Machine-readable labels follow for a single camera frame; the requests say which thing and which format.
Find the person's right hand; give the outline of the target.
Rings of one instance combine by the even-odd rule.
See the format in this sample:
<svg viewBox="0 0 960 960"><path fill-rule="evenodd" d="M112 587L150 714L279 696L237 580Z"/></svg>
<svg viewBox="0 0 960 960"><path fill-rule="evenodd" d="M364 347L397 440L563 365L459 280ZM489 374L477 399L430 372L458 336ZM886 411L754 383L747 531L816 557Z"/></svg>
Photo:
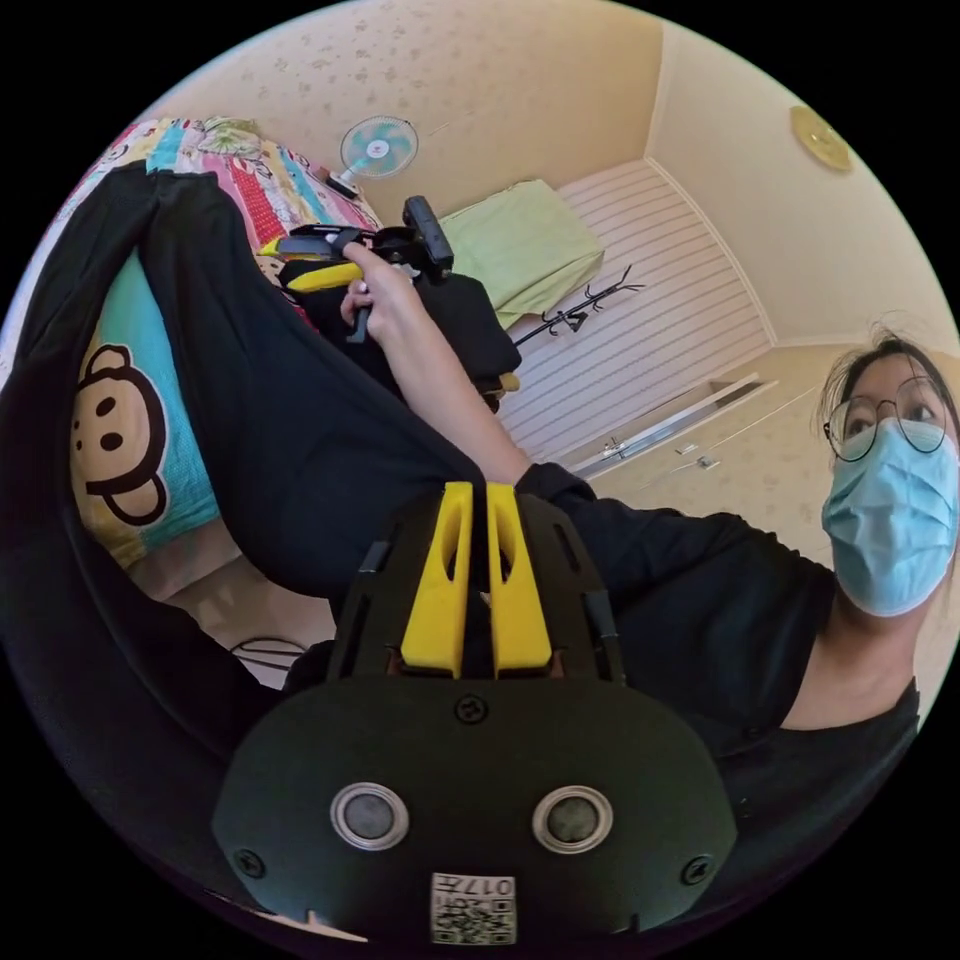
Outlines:
<svg viewBox="0 0 960 960"><path fill-rule="evenodd" d="M386 354L427 329L430 318L402 270L358 242L347 244L344 256L361 272L347 287L340 307L348 327L357 329L360 313L366 310L367 333Z"/></svg>

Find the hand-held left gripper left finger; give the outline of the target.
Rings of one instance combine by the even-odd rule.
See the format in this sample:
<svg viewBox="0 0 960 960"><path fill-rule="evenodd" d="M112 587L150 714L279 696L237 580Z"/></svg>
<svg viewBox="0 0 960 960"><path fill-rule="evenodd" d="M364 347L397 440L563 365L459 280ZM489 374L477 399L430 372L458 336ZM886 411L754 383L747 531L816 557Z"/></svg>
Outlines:
<svg viewBox="0 0 960 960"><path fill-rule="evenodd" d="M461 675L473 504L470 484L446 485L429 530L427 553L400 646L404 665L412 670Z"/></svg>

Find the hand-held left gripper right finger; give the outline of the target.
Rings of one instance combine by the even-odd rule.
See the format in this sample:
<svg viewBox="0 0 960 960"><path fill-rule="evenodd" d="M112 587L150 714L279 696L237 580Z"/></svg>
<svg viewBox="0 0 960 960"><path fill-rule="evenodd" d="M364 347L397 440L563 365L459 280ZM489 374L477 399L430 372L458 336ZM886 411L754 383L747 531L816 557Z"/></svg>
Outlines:
<svg viewBox="0 0 960 960"><path fill-rule="evenodd" d="M553 648L514 489L488 485L486 510L494 673L542 672Z"/></svg>

